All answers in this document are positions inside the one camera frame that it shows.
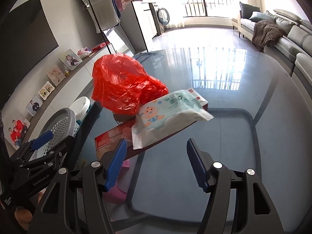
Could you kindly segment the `person left hand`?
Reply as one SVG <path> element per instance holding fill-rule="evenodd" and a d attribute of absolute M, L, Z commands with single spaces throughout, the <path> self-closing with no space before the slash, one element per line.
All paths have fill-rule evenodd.
<path fill-rule="evenodd" d="M 14 212 L 15 218 L 19 225 L 25 230 L 28 231 L 30 223 L 32 221 L 32 214 L 27 209 L 17 208 Z"/>

